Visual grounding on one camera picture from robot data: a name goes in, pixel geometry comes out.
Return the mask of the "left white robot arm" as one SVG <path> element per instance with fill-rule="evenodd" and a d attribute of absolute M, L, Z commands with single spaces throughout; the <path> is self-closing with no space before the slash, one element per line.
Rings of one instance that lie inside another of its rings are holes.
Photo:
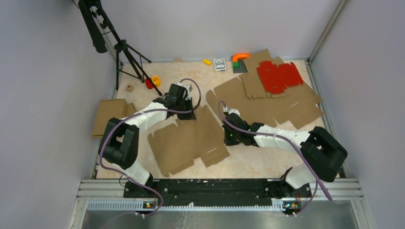
<path fill-rule="evenodd" d="M 154 99 L 146 108 L 124 118 L 109 119 L 98 150 L 101 167 L 107 169 L 102 162 L 109 162 L 112 165 L 109 170 L 136 182 L 135 191 L 141 197 L 150 196 L 153 192 L 153 184 L 149 181 L 152 175 L 138 161 L 139 137 L 172 116 L 194 120 L 196 107 L 192 103 L 191 91 L 190 84 L 173 83 L 167 93 Z"/>

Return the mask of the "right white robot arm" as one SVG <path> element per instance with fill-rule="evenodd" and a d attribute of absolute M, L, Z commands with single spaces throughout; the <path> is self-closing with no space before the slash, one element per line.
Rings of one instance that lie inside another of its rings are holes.
<path fill-rule="evenodd" d="M 298 154 L 302 164 L 288 169 L 280 179 L 283 195 L 292 197 L 299 188 L 314 182 L 320 186 L 327 199 L 332 200 L 325 183 L 335 180 L 348 152 L 325 128 L 316 126 L 310 131 L 290 131 L 264 123 L 249 124 L 235 109 L 224 109 L 221 117 L 227 146 L 243 144 Z"/>

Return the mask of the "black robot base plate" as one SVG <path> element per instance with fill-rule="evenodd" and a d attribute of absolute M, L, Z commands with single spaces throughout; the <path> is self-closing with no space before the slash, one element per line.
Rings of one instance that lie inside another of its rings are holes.
<path fill-rule="evenodd" d="M 276 200 L 282 211 L 298 211 L 302 198 L 311 197 L 308 184 L 294 189 L 279 179 L 153 179 L 145 187 L 128 181 L 124 198 L 147 198 L 143 207 L 155 208 L 163 199 L 164 207 L 267 207 Z"/>

